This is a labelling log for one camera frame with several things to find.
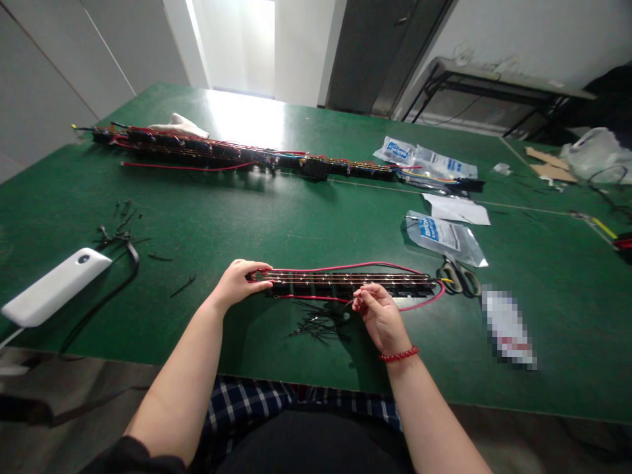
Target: hand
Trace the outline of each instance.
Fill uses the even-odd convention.
[[[246,296],[258,293],[266,288],[272,288],[272,280],[263,282],[249,282],[246,275],[255,270],[272,270],[267,263],[255,262],[252,260],[237,259],[233,261],[222,275],[219,283],[208,297],[220,311],[228,311],[228,308],[239,303]]]
[[[362,315],[369,336],[385,356],[412,348],[400,309],[390,294],[377,283],[361,286],[354,292],[354,311]]]

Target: gray floor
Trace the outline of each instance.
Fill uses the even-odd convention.
[[[2,362],[21,360],[9,350]],[[47,400],[59,413],[130,385],[151,383],[159,368],[85,359],[63,362],[51,357],[28,374],[0,378],[0,392]],[[66,425],[47,429],[0,423],[0,460],[5,474],[72,473],[106,449],[125,430],[143,394],[127,392]],[[586,454],[557,421],[495,409],[454,406],[453,410],[495,473],[630,473],[630,463],[609,465]],[[611,447],[600,423],[570,421],[585,440]]]

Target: door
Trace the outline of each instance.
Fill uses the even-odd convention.
[[[452,0],[348,0],[327,107],[388,115]]]

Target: green workbench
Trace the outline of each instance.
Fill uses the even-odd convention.
[[[404,313],[421,357],[451,403],[632,422],[632,269],[569,209],[625,230],[585,186],[543,190],[523,162],[523,142],[403,124],[223,92],[157,84],[109,120],[166,123],[172,112],[212,138],[299,149],[352,161],[372,159],[385,135],[419,143],[479,166],[479,196],[491,226],[471,226],[489,267],[483,284],[512,291],[539,359],[539,370],[500,363],[481,306],[446,296]],[[162,364],[189,318],[236,258],[275,267],[314,268],[389,261],[433,274],[439,255],[402,230],[409,209],[428,211],[420,190],[398,182],[332,175],[312,182],[277,171],[186,173],[119,165],[124,151],[69,144],[0,187],[0,304],[83,247],[97,226],[113,230],[115,203],[132,199],[141,255],[136,280],[85,327],[68,351],[79,356]],[[490,169],[498,162],[515,174]],[[173,262],[147,258],[149,252]],[[122,250],[105,252],[118,257]],[[57,351],[74,324],[131,270],[127,257],[15,346]],[[189,276],[196,281],[169,295]],[[325,346],[308,335],[286,337],[304,316],[290,300],[264,295],[233,307],[224,323],[220,372],[335,388],[388,392],[383,364],[359,318],[350,342]],[[2,320],[0,336],[11,325]]]

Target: red bead bracelet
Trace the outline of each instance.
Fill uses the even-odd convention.
[[[380,354],[379,358],[380,360],[383,360],[384,362],[395,362],[395,361],[402,360],[410,356],[414,356],[417,352],[419,352],[419,348],[417,346],[413,346],[412,349],[409,349],[405,352],[400,352],[399,354],[394,354],[394,355]]]

